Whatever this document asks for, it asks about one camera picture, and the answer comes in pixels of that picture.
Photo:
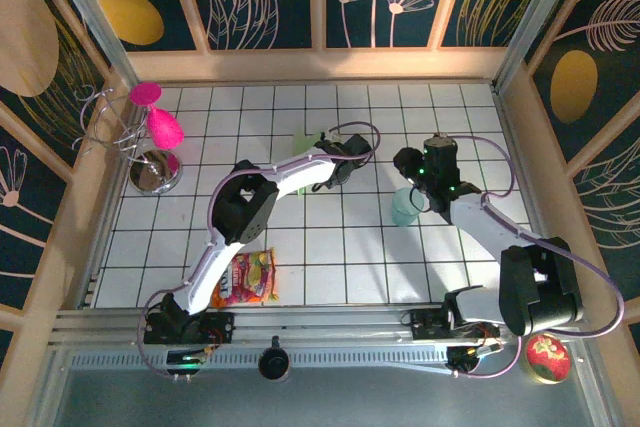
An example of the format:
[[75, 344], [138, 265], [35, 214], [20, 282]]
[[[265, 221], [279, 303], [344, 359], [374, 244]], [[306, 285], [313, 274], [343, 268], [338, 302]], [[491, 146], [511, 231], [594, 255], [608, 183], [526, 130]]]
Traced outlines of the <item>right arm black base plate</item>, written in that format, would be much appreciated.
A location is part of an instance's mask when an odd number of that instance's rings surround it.
[[400, 324], [411, 330], [414, 341], [456, 339], [487, 341], [500, 337], [498, 326], [488, 322], [458, 322], [453, 311], [446, 306], [438, 309], [410, 309], [401, 315]]

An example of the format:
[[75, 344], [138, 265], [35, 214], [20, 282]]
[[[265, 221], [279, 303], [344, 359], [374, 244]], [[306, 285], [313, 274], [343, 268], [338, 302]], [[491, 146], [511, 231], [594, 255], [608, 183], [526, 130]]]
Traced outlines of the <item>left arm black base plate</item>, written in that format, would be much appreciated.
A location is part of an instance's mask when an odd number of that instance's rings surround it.
[[149, 345], [219, 345], [231, 342], [233, 329], [234, 315], [231, 313], [170, 315], [152, 312], [147, 317], [143, 342]]

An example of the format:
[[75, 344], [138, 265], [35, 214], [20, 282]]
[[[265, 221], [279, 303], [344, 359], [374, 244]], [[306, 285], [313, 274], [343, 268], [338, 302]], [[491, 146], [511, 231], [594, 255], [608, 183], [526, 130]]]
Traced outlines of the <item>aluminium mounting rail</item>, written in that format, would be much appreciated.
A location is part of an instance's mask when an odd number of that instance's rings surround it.
[[[343, 305], [298, 307], [241, 307], [224, 310], [234, 315], [227, 349], [266, 347], [278, 336], [286, 347], [365, 347], [412, 345], [411, 330], [400, 324], [410, 309], [440, 308], [436, 303], [407, 305]], [[51, 347], [134, 347], [145, 330], [139, 309], [60, 311], [49, 336]], [[204, 345], [147, 345], [149, 351], [196, 348]]]

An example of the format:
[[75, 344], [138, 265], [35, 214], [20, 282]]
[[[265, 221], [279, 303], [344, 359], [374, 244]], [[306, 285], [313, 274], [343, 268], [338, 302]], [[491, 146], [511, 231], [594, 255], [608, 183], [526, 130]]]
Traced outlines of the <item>small controller board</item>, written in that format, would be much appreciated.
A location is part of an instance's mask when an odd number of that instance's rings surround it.
[[445, 366], [456, 375], [471, 375], [480, 360], [503, 350], [500, 343], [482, 346], [454, 346], [446, 349]]
[[191, 377], [201, 370], [207, 358], [208, 354], [204, 348], [169, 350], [165, 362], [166, 370], [173, 377]]

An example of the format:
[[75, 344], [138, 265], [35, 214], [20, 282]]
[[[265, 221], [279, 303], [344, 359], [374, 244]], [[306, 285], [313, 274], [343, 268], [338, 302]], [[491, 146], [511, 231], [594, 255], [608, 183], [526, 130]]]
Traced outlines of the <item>teal translucent plastic cup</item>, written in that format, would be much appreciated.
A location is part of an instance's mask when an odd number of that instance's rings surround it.
[[414, 187], [401, 188], [392, 196], [391, 218], [396, 226], [413, 224], [424, 209], [424, 198]]

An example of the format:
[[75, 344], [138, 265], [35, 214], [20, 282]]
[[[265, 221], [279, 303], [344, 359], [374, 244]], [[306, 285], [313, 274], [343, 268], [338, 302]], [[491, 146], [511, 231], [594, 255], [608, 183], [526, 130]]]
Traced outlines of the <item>red round floral tin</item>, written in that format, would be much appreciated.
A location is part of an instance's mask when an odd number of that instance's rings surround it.
[[524, 362], [531, 376], [544, 384], [558, 384], [568, 379], [572, 361], [567, 347], [555, 336], [538, 333], [525, 344]]

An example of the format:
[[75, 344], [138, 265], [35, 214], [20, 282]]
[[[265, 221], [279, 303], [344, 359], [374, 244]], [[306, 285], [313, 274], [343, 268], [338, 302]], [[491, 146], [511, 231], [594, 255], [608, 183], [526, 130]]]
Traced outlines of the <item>pink flat round sponge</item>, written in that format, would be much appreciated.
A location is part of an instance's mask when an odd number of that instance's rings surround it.
[[153, 82], [143, 82], [135, 86], [129, 94], [132, 103], [138, 106], [149, 107], [162, 96], [162, 88]]

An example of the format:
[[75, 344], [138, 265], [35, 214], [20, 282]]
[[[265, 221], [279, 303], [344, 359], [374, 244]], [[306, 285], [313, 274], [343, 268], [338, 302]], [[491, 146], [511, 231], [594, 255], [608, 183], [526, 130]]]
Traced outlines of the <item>pink egg-shaped sponge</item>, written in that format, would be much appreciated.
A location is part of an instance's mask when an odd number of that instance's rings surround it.
[[178, 120], [168, 111], [151, 106], [146, 127], [154, 145], [159, 149], [171, 150], [184, 140], [184, 131]]

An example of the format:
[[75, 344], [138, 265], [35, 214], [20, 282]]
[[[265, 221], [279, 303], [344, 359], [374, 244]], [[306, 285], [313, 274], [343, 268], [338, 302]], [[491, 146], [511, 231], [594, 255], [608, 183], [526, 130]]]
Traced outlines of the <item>orange Fox's candy bag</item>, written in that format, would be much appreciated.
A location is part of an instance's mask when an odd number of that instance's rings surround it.
[[216, 285], [210, 306], [223, 309], [278, 299], [275, 251], [270, 248], [237, 254]]

